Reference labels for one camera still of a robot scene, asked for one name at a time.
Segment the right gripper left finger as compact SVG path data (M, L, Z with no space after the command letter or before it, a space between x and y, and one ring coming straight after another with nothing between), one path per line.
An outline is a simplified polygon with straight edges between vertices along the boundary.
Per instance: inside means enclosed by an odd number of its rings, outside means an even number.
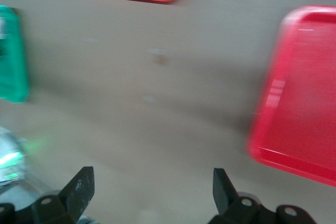
M32 204L33 223L76 223L94 196L94 184L93 167L83 167L60 192Z

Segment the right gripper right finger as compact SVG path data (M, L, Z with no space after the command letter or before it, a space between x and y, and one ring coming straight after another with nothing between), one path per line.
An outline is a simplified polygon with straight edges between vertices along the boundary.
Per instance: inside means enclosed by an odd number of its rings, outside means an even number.
M213 170L213 198L218 210L210 223L256 223L260 204L251 197L240 196L225 170Z

